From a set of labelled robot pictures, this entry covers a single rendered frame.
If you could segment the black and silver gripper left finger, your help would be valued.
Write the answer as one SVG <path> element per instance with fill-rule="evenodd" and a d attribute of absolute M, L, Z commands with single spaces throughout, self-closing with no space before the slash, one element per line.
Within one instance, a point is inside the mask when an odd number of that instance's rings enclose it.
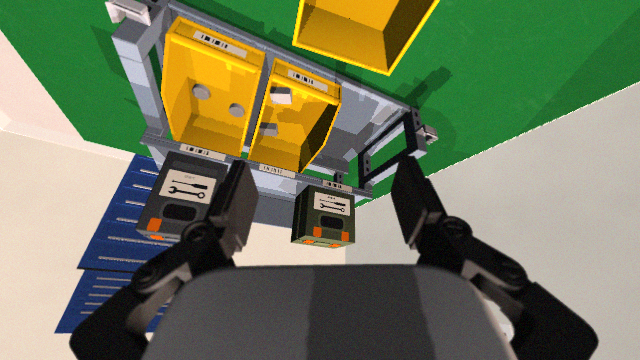
<path fill-rule="evenodd" d="M 234 160 L 204 220 L 187 225 L 179 242 L 141 265 L 75 328 L 69 347 L 77 360 L 141 360 L 148 324 L 185 282 L 236 266 L 232 256 L 247 244 L 258 199 L 248 162 Z"/>

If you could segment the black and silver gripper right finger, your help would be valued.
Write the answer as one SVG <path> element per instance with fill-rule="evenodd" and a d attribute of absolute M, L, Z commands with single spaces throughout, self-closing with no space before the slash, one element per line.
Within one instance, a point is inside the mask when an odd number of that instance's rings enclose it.
<path fill-rule="evenodd" d="M 470 225 L 448 216 L 415 156 L 399 159 L 391 198 L 416 264 L 455 272 L 493 301 L 514 328 L 509 344 L 517 360 L 589 360 L 598 347 L 593 328 L 528 279 L 514 259 L 473 236 Z"/>

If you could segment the grey steel disc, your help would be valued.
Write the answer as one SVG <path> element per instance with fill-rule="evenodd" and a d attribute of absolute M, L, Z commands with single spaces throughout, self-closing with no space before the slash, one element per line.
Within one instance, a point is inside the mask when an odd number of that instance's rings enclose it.
<path fill-rule="evenodd" d="M 210 96 L 210 90 L 203 84 L 195 84 L 192 88 L 192 94 L 200 100 L 207 100 Z"/>
<path fill-rule="evenodd" d="M 234 117 L 243 117 L 245 109 L 238 103 L 232 103 L 229 107 L 229 113 Z"/>

